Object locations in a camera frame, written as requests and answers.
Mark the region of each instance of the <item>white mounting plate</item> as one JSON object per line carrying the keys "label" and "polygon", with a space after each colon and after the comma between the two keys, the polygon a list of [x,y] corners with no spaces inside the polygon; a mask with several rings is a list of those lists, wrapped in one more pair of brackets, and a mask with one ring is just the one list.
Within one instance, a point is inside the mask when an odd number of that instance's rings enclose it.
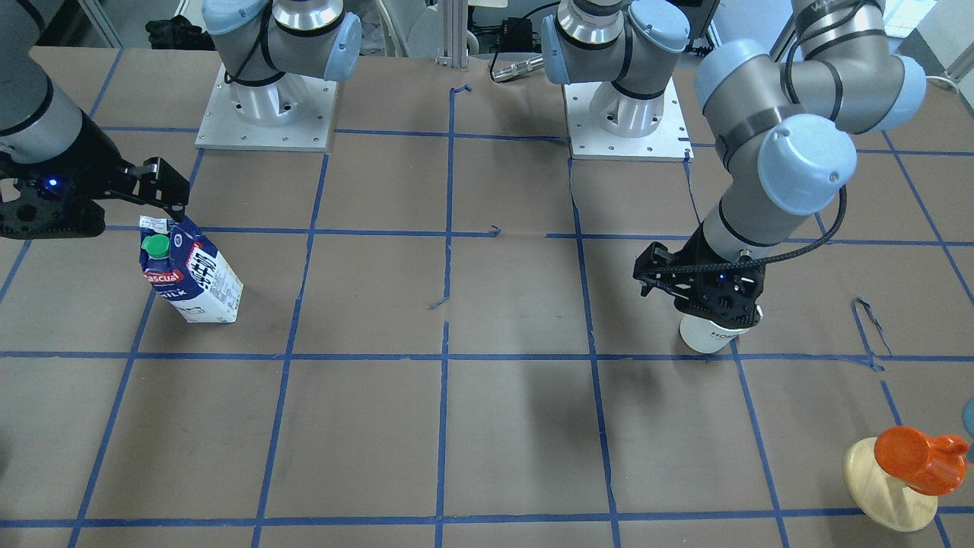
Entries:
{"label": "white mounting plate", "polygon": [[636,160],[645,162],[683,162],[687,154],[693,157],[690,135],[683,120],[676,87],[670,79],[666,84],[666,106],[656,130],[645,137],[619,137],[602,129],[588,106],[601,82],[586,82],[564,86],[568,135],[572,142],[572,157],[587,160]]}
{"label": "white mounting plate", "polygon": [[230,86],[223,83],[224,70],[221,65],[216,73],[200,132],[196,135],[197,148],[298,152],[327,150],[335,114],[337,82],[302,76],[309,93],[309,101],[302,108],[302,117],[283,126],[254,126],[237,114],[230,99]]}

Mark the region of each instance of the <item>blue tape grid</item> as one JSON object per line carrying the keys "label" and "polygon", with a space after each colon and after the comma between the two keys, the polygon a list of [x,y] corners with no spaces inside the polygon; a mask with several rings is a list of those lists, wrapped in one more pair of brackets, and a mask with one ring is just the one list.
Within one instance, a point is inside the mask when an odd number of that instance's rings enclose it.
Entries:
{"label": "blue tape grid", "polygon": [[[108,76],[102,86],[97,99],[91,110],[91,116],[94,117],[106,90],[110,84],[111,78],[114,75],[116,68],[121,60],[122,52],[116,56],[112,67],[109,69]],[[336,133],[346,133],[346,134],[365,134],[365,135],[394,135],[394,136],[413,136],[413,137],[447,137],[450,141],[450,161],[448,178],[452,183],[453,176],[453,143],[456,138],[484,138],[484,139],[501,139],[501,140],[519,140],[519,141],[530,141],[530,140],[548,140],[548,141],[567,141],[564,137],[548,137],[548,136],[534,136],[534,137],[510,137],[510,136],[495,136],[495,135],[477,135],[477,134],[458,134],[454,131],[454,104],[453,95],[454,90],[451,90],[451,124],[450,132],[448,133],[424,133],[424,132],[398,132],[398,131],[363,131],[363,130],[336,130]],[[105,131],[113,132],[162,132],[162,133],[194,133],[197,131],[196,128],[138,128],[138,127],[105,127]],[[956,266],[953,256],[951,255],[950,248],[963,248],[972,247],[974,242],[956,242],[956,241],[946,241],[937,229],[932,216],[925,207],[920,198],[919,192],[913,184],[909,173],[906,170],[902,162],[902,156],[910,155],[934,155],[934,156],[974,156],[974,152],[935,152],[935,151],[915,151],[915,150],[897,150],[892,140],[888,135],[883,133],[887,144],[889,146],[888,150],[872,150],[872,149],[860,149],[860,153],[866,154],[892,154],[899,166],[903,175],[911,187],[915,198],[917,199],[924,215],[927,218],[928,223],[934,233],[936,241],[896,241],[896,240],[834,240],[835,243],[843,243],[849,245],[889,245],[889,246],[938,246],[941,247],[948,257],[955,274],[960,281],[961,285],[967,292],[971,301],[974,302],[974,297],[971,295],[971,291],[966,284],[962,274]],[[693,145],[699,147],[713,146],[712,143],[694,143]],[[199,167],[202,163],[204,152],[201,150],[197,156],[196,162],[193,167],[193,172],[191,173],[191,182],[195,179]],[[776,489],[774,486],[773,477],[770,471],[770,465],[768,462],[767,454],[765,452],[764,440],[761,435],[760,424],[758,422],[757,412],[754,409],[754,403],[750,395],[750,388],[747,383],[747,377],[743,363],[747,360],[843,360],[852,362],[855,364],[870,366],[870,359],[875,358],[877,360],[891,361],[891,362],[903,362],[903,361],[922,361],[922,362],[962,362],[969,363],[974,362],[974,356],[876,356],[869,347],[869,342],[865,337],[861,322],[857,322],[857,327],[860,331],[860,335],[863,339],[863,344],[865,347],[865,355],[807,355],[807,354],[741,354],[736,348],[736,344],[731,345],[730,354],[722,354],[716,356],[697,356],[697,355],[613,355],[613,354],[598,354],[596,352],[594,336],[593,336],[593,326],[591,319],[591,305],[588,298],[588,286],[587,277],[585,272],[584,264],[584,240],[601,240],[601,239],[626,239],[626,240],[686,240],[685,235],[625,235],[625,234],[585,234],[581,231],[581,222],[579,220],[578,209],[575,207],[573,200],[573,210],[576,222],[576,231],[574,234],[548,234],[549,238],[556,239],[575,239],[577,242],[577,248],[579,253],[580,261],[580,274],[581,274],[581,287],[582,287],[582,298],[585,305],[585,318],[586,318],[586,328],[588,330],[589,339],[589,352],[588,354],[488,354],[488,355],[478,355],[478,354],[451,354],[449,352],[449,325],[444,322],[443,326],[443,342],[442,351],[440,354],[299,354],[293,352],[294,336],[296,335],[296,328],[298,325],[298,320],[300,318],[300,308],[301,301],[303,298],[303,292],[305,288],[305,283],[307,281],[308,268],[310,265],[310,260],[312,256],[312,247],[314,243],[314,237],[317,234],[346,234],[346,235],[361,235],[361,236],[408,236],[408,237],[442,237],[447,241],[446,253],[447,253],[447,264],[446,271],[444,273],[444,296],[449,295],[449,254],[450,254],[450,242],[453,237],[470,237],[470,238],[490,238],[496,237],[495,232],[453,232],[452,231],[452,216],[451,216],[451,206],[452,206],[452,184],[448,184],[448,198],[447,198],[447,225],[444,232],[438,231],[384,231],[384,230],[341,230],[341,229],[317,229],[315,228],[316,217],[320,208],[320,200],[324,185],[324,174],[327,166],[327,156],[325,156],[322,162],[321,177],[318,183],[318,195],[316,197],[315,208],[313,212],[313,218],[308,229],[301,228],[261,228],[261,227],[206,227],[207,231],[211,232],[241,232],[241,233],[295,233],[295,234],[307,234],[308,235],[308,251],[305,262],[305,270],[302,279],[301,291],[295,300],[294,314],[291,323],[291,330],[288,336],[287,349],[283,355],[281,354],[218,354],[218,353],[149,353],[149,352],[139,352],[138,345],[142,338],[145,330],[145,325],[149,314],[151,312],[153,295],[149,295],[146,301],[145,308],[143,309],[142,318],[139,323],[138,330],[136,332],[135,340],[132,343],[131,350],[129,352],[31,352],[31,351],[13,351],[13,350],[0,350],[0,357],[24,357],[24,358],[50,358],[50,357],[66,357],[66,358],[105,358],[105,359],[120,359],[126,358],[127,364],[123,372],[122,378],[119,382],[119,387],[116,392],[115,401],[113,403],[112,411],[109,414],[109,419],[105,427],[105,431],[102,437],[101,444],[99,446],[98,455],[95,459],[95,464],[93,466],[93,471],[90,475],[88,485],[86,487],[85,495],[82,500],[81,507],[79,508],[78,516],[73,520],[0,520],[0,528],[71,528],[71,538],[69,540],[69,547],[73,547],[77,543],[77,539],[82,528],[124,528],[124,527],[246,527],[253,528],[253,537],[251,545],[256,547],[259,546],[260,531],[264,527],[288,527],[288,526],[335,526],[335,525],[435,525],[436,527],[436,546],[439,548],[442,544],[442,527],[444,525],[459,525],[459,524],[502,524],[502,523],[549,523],[549,522],[610,522],[613,528],[613,541],[614,546],[619,548],[621,545],[619,534],[618,534],[618,523],[629,522],[629,521],[680,521],[680,520],[723,520],[723,519],[753,519],[753,518],[774,518],[778,523],[779,533],[781,535],[782,545],[784,547],[788,546],[787,531],[784,527],[784,518],[801,518],[801,517],[831,517],[831,516],[856,516],[861,515],[862,512],[858,508],[817,508],[817,509],[783,509],[777,500]],[[824,231],[825,226],[821,220],[821,217],[817,219],[819,228]],[[110,226],[109,230],[136,230],[137,227],[133,226]],[[790,242],[794,243],[808,243],[811,239],[801,239],[794,238],[790,239]],[[9,290],[19,267],[22,264],[27,252],[30,248],[30,242],[25,242],[20,248],[19,254],[15,263],[4,281],[2,287],[0,287],[0,301],[6,295]],[[440,393],[440,424],[439,424],[439,440],[438,440],[438,455],[437,455],[437,486],[436,486],[436,515],[435,516],[393,516],[393,517],[342,517],[342,518],[324,518],[324,517],[288,517],[288,518],[266,518],[264,513],[266,511],[267,497],[270,488],[270,482],[273,477],[274,460],[277,450],[277,441],[280,436],[281,418],[283,411],[284,398],[286,396],[287,388],[287,377],[288,377],[288,367],[292,360],[400,360],[403,358],[409,358],[413,360],[438,360],[441,363],[441,393]],[[100,472],[100,466],[103,462],[105,452],[107,450],[107,445],[110,441],[112,429],[114,427],[115,419],[117,418],[119,408],[122,403],[122,399],[125,393],[125,388],[128,383],[129,375],[131,374],[131,367],[135,360],[137,359],[180,359],[180,360],[276,360],[284,359],[284,368],[281,372],[281,388],[279,393],[278,405],[276,408],[274,426],[272,431],[272,439],[268,448],[268,460],[265,467],[264,481],[262,483],[261,495],[258,504],[258,511],[254,518],[225,518],[225,519],[191,519],[191,518],[175,518],[175,519],[135,519],[135,520],[111,520],[111,519],[88,519],[86,517],[87,509],[91,504],[91,498],[94,494],[94,487],[97,481],[98,473]],[[607,483],[607,494],[609,496],[609,513],[597,513],[597,514],[537,514],[537,515],[524,515],[524,516],[507,516],[507,515],[478,515],[478,516],[465,516],[465,517],[450,517],[443,515],[443,497],[444,497],[444,482],[445,482],[445,451],[446,451],[446,404],[447,404],[447,373],[448,373],[448,362],[449,360],[589,360],[592,365],[593,374],[593,389],[595,391],[595,401],[596,401],[596,414],[599,423],[600,432],[600,444],[602,446],[603,452],[603,462],[605,467],[605,476]],[[759,449],[759,455],[761,456],[762,464],[765,470],[766,479],[768,482],[768,491],[772,501],[772,510],[742,510],[742,511],[731,511],[731,512],[656,512],[656,513],[620,513],[615,505],[615,500],[612,492],[612,467],[611,459],[609,456],[608,442],[605,432],[605,417],[602,410],[602,400],[601,400],[601,387],[599,383],[599,371],[598,362],[599,361],[613,361],[613,360],[642,360],[642,361],[695,361],[695,360],[709,360],[709,361],[731,361],[733,360],[738,367],[738,374],[741,381],[741,388],[745,397],[745,402],[747,403],[748,411],[751,416],[752,427],[755,433],[756,443]],[[893,413],[894,420],[897,424],[901,423],[899,413],[895,407],[892,399],[891,392],[885,381],[881,382],[881,387],[883,393],[886,397],[887,402],[890,405],[890,409]],[[940,520],[939,514],[952,514],[952,515],[969,515],[974,514],[974,506],[943,506],[940,508],[938,517],[936,518],[937,529],[940,532],[941,538],[944,542],[945,548],[950,548],[951,543],[947,536],[946,529]]]}

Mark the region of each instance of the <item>black cloth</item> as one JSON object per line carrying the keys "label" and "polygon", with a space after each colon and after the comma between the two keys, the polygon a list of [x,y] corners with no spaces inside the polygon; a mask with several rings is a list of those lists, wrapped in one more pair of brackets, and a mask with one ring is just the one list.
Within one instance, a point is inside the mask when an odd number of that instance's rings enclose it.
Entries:
{"label": "black cloth", "polygon": [[145,30],[153,50],[216,50],[209,34],[183,16],[150,20],[145,23]]}

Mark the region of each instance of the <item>white cup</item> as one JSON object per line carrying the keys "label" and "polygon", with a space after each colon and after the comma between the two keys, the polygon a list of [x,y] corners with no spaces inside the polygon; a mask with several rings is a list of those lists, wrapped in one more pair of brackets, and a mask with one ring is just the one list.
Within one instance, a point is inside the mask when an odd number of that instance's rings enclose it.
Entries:
{"label": "white cup", "polygon": [[[762,316],[758,307],[758,318]],[[680,321],[680,336],[687,346],[701,354],[713,354],[728,345],[738,335],[751,331],[750,328],[729,330],[722,328],[710,320],[684,314]]]}

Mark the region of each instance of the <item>wooden coaster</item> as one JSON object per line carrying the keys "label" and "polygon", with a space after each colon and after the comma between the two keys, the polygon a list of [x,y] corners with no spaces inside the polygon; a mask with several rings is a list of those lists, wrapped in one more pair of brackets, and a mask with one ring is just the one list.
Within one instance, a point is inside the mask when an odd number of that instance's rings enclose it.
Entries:
{"label": "wooden coaster", "polygon": [[876,438],[855,443],[845,454],[845,485],[855,503],[876,523],[909,532],[925,528],[937,513],[938,497],[920,494],[882,471],[873,456]]}

